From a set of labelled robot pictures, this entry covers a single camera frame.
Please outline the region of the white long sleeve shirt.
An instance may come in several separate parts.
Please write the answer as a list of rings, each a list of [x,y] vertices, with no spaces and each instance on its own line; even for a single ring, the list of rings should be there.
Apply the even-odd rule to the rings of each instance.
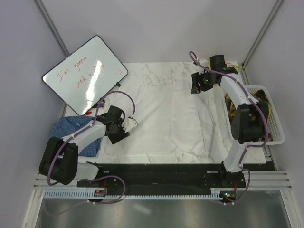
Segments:
[[[130,136],[117,144],[105,143],[111,156],[173,155],[184,152],[216,160],[222,142],[216,133],[217,118],[214,91],[191,94],[188,81],[164,86],[123,85],[127,93],[110,97],[111,104],[134,115],[138,125]]]

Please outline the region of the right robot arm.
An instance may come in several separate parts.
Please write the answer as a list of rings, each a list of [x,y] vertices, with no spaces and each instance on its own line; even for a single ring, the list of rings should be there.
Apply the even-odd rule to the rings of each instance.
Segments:
[[[235,116],[230,125],[233,142],[228,156],[223,161],[225,171],[218,174],[218,183],[223,187],[235,181],[233,173],[243,170],[243,159],[249,147],[263,147],[268,142],[269,130],[267,118],[269,107],[248,92],[235,77],[238,72],[227,66],[223,55],[210,57],[210,66],[203,66],[193,51],[189,52],[194,65],[202,68],[202,72],[191,75],[192,94],[211,90],[215,85],[222,87],[235,107]]]

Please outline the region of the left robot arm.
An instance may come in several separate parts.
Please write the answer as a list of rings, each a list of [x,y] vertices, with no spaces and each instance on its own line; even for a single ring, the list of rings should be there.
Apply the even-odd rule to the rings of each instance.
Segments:
[[[46,176],[47,184],[68,185],[78,171],[79,153],[95,140],[107,137],[112,144],[130,136],[124,126],[125,112],[110,106],[108,112],[96,116],[83,128],[63,138],[51,137],[46,145],[39,173]]]

